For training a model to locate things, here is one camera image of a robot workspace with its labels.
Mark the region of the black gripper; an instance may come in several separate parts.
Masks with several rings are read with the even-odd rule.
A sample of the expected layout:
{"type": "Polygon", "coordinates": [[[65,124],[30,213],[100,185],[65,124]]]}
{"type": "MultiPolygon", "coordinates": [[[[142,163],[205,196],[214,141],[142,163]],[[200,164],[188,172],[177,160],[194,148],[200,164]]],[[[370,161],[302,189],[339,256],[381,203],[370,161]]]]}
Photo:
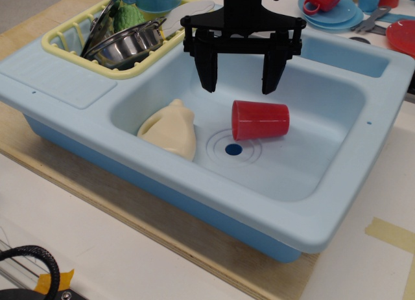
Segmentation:
{"type": "Polygon", "coordinates": [[[299,55],[305,20],[266,9],[262,0],[224,0],[223,7],[185,16],[184,51],[195,57],[202,87],[217,84],[217,53],[264,54],[262,93],[275,91],[287,60],[299,55]]]}

